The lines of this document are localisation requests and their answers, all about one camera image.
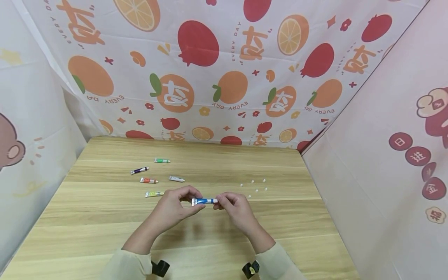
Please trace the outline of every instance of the white wall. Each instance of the white wall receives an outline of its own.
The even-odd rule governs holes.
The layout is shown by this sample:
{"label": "white wall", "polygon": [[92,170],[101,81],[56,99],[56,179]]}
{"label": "white wall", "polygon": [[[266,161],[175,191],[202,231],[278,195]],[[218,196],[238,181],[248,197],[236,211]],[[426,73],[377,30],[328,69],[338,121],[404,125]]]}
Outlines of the white wall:
{"label": "white wall", "polygon": [[0,9],[0,271],[85,145],[11,0]]}
{"label": "white wall", "polygon": [[[431,97],[448,87],[448,2],[432,0],[304,160],[364,280],[442,280],[448,275],[447,110]],[[447,108],[448,89],[434,91]],[[401,147],[426,150],[397,151]],[[418,158],[415,152],[423,151]],[[436,163],[424,182],[422,172]],[[431,217],[431,212],[440,213]]]}

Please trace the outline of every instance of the blue paint tube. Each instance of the blue paint tube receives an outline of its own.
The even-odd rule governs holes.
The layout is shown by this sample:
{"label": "blue paint tube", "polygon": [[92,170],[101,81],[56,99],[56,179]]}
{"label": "blue paint tube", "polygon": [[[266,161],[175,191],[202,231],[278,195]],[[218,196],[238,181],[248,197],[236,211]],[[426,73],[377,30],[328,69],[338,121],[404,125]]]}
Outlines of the blue paint tube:
{"label": "blue paint tube", "polygon": [[196,204],[214,204],[218,203],[218,200],[215,198],[194,198],[191,200],[191,206],[195,206]]}

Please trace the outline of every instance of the star print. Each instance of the star print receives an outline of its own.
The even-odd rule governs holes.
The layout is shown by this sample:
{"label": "star print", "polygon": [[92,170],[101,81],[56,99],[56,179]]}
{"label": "star print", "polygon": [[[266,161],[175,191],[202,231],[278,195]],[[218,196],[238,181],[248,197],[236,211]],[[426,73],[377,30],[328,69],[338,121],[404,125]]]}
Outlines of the star print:
{"label": "star print", "polygon": [[20,58],[20,53],[19,52],[12,52],[12,51],[8,51],[6,49],[0,49],[1,50],[1,55],[0,55],[0,59],[3,59],[4,61],[6,61],[6,63],[8,63],[10,66],[16,66],[16,65],[22,65],[22,59]]}
{"label": "star print", "polygon": [[336,23],[336,16],[333,16],[331,19],[327,20],[327,29],[330,28],[333,24]]}

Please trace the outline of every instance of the red pomegranate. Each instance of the red pomegranate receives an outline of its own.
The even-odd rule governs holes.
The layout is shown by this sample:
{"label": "red pomegranate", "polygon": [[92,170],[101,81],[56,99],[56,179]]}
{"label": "red pomegranate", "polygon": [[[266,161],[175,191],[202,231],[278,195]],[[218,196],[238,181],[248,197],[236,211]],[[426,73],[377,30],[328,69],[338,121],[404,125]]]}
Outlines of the red pomegranate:
{"label": "red pomegranate", "polygon": [[306,148],[306,146],[308,146],[310,142],[309,141],[302,141],[297,145],[297,151],[299,151],[299,153],[303,152],[303,150]]}
{"label": "red pomegranate", "polygon": [[257,22],[269,10],[271,0],[245,0],[244,1],[244,16],[250,22]]}
{"label": "red pomegranate", "polygon": [[242,145],[243,141],[236,136],[226,136],[221,139],[221,144],[224,145]]}
{"label": "red pomegranate", "polygon": [[182,23],[177,32],[177,41],[182,61],[198,66],[210,66],[218,60],[220,46],[213,32],[204,24],[197,21]]}
{"label": "red pomegranate", "polygon": [[162,126],[168,130],[175,130],[181,125],[179,120],[175,118],[160,119],[160,121],[162,122]]}
{"label": "red pomegranate", "polygon": [[259,124],[257,127],[257,132],[258,133],[266,133],[268,132],[270,129],[272,128],[272,123],[267,121],[267,122],[263,122],[262,124]]}
{"label": "red pomegranate", "polygon": [[303,69],[300,70],[302,77],[317,78],[324,75],[333,64],[334,58],[335,52],[329,43],[318,45],[306,59]]}
{"label": "red pomegranate", "polygon": [[146,134],[144,132],[138,131],[138,130],[130,130],[126,132],[127,138],[143,138],[143,139],[154,139],[149,134]]}
{"label": "red pomegranate", "polygon": [[375,15],[369,20],[369,24],[362,33],[361,40],[363,42],[373,42],[379,39],[381,36],[391,28],[392,17],[389,15]]}

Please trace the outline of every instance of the chinese character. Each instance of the chinese character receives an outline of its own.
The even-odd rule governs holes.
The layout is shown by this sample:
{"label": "chinese character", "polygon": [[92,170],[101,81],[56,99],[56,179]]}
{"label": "chinese character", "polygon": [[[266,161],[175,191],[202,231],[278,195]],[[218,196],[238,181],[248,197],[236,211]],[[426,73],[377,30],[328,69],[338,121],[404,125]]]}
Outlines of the chinese character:
{"label": "chinese character", "polygon": [[254,32],[254,27],[250,26],[249,30],[243,31],[243,35],[246,35],[246,44],[241,47],[240,59],[255,60],[262,59],[261,54],[264,52],[263,43],[260,38],[267,38],[266,34]]}
{"label": "chinese character", "polygon": [[[104,41],[99,38],[101,32],[95,30],[95,26],[85,17],[95,17],[93,13],[73,8],[67,0],[62,0],[62,5],[57,5],[56,7],[67,13],[70,20],[69,30],[73,34],[73,39],[80,43],[92,45],[95,45],[96,43],[102,45],[105,44]],[[82,21],[86,26],[78,24],[78,20]]]}
{"label": "chinese character", "polygon": [[438,191],[438,190],[435,188],[435,185],[434,185],[434,184],[428,184],[428,186],[426,187],[426,191],[427,191],[429,194],[433,194],[433,193],[435,193],[435,192]]}
{"label": "chinese character", "polygon": [[188,107],[188,98],[184,93],[184,91],[189,92],[187,88],[176,86],[171,80],[168,82],[168,84],[162,85],[168,87],[168,93],[164,96],[166,105]]}
{"label": "chinese character", "polygon": [[357,49],[354,49],[353,51],[356,52],[355,56],[352,59],[349,59],[347,63],[344,66],[345,71],[349,71],[352,73],[360,73],[364,74],[364,69],[369,67],[367,64],[369,62],[369,56],[376,56],[374,52],[366,51],[365,45],[360,46]]}
{"label": "chinese character", "polygon": [[254,146],[266,146],[266,138],[269,138],[269,136],[263,136],[260,134],[259,136],[257,136],[257,140],[255,140]]}
{"label": "chinese character", "polygon": [[269,108],[272,112],[285,112],[286,107],[288,106],[288,98],[294,98],[292,95],[285,94],[284,91],[282,91],[279,95],[276,95],[276,97],[278,97],[277,102],[274,102]]}
{"label": "chinese character", "polygon": [[403,139],[401,139],[401,138],[398,138],[398,139],[395,140],[394,142],[395,142],[395,144],[396,144],[397,146],[399,146],[399,147],[401,147],[401,146],[403,146],[404,144],[406,144],[406,142],[405,142]]}
{"label": "chinese character", "polygon": [[170,141],[185,141],[184,133],[175,133],[173,131],[169,132],[169,140]]}
{"label": "chinese character", "polygon": [[442,213],[432,210],[431,216],[433,220],[438,221],[442,217]]}
{"label": "chinese character", "polygon": [[415,152],[415,153],[411,156],[411,158],[412,158],[413,160],[415,160],[415,162],[419,162],[420,160],[423,160],[423,159],[425,159],[426,157],[423,156],[423,154],[422,154],[421,152]]}

